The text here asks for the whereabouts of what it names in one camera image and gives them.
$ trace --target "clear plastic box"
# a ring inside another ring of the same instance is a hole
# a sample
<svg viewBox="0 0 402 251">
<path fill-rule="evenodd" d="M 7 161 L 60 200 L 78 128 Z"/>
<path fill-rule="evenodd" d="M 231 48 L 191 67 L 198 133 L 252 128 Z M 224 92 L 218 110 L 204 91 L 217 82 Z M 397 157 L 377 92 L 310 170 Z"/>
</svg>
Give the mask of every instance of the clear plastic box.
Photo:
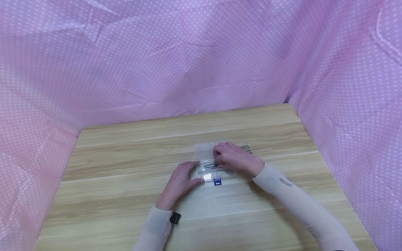
<svg viewBox="0 0 402 251">
<path fill-rule="evenodd" d="M 204 165 L 213 164 L 213 147 L 219 144 L 219 142 L 226 141 L 208 142 L 194 145 L 195 159 L 200 161 L 200 164 L 197 165 L 198 178 L 203 178 L 205 181 L 212 181 L 216 177 L 220 177 L 222 179 L 236 177 L 236 171 L 232 169 L 207 169 L 204 167 Z"/>
</svg>

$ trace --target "pink fabric backdrop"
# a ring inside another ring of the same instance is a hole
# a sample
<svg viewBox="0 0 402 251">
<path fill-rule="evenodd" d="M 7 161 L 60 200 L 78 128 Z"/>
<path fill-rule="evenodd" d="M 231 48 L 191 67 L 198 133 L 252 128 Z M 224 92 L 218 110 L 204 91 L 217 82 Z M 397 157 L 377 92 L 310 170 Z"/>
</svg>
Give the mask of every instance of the pink fabric backdrop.
<svg viewBox="0 0 402 251">
<path fill-rule="evenodd" d="M 83 127 L 282 102 L 402 250 L 401 1 L 3 3 L 1 251 L 33 248 Z"/>
</svg>

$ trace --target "hand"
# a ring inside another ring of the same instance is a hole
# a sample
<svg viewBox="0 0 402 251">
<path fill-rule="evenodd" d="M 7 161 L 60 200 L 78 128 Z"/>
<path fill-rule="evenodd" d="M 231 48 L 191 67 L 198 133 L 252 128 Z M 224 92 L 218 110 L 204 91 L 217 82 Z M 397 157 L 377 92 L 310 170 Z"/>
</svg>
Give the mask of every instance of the hand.
<svg viewBox="0 0 402 251">
<path fill-rule="evenodd" d="M 254 177 L 264 169 L 264 162 L 237 145 L 226 142 L 213 147 L 214 164 L 219 168 L 244 170 Z"/>
<path fill-rule="evenodd" d="M 199 161 L 186 161 L 180 163 L 173 171 L 163 192 L 156 200 L 156 207 L 162 210 L 170 211 L 176 201 L 185 195 L 191 188 L 204 183 L 204 179 L 189 178 L 190 170 L 198 165 Z"/>
</svg>

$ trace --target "sleeve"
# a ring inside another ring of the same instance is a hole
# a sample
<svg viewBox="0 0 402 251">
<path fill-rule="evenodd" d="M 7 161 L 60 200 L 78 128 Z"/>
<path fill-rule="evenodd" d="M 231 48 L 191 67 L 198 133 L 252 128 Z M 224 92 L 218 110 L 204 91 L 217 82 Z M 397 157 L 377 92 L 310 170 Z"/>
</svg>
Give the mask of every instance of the sleeve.
<svg viewBox="0 0 402 251">
<path fill-rule="evenodd" d="M 168 238 L 172 211 L 151 207 L 133 251 L 162 251 Z"/>
<path fill-rule="evenodd" d="M 264 169 L 253 180 L 264 191 L 274 195 L 302 223 L 322 251 L 359 250 L 330 212 L 272 165 L 265 163 Z"/>
</svg>

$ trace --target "wooden table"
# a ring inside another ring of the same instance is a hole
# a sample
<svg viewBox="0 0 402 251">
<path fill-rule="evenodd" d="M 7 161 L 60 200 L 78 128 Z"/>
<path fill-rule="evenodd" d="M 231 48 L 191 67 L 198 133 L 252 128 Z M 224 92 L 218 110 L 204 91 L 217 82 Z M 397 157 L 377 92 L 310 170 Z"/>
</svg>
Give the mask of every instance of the wooden table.
<svg viewBox="0 0 402 251">
<path fill-rule="evenodd" d="M 194 144 L 247 143 L 328 209 L 364 251 L 376 250 L 288 104 L 84 129 L 35 250 L 127 250 Z M 250 176 L 206 182 L 183 198 L 167 251 L 319 250 Z"/>
</svg>

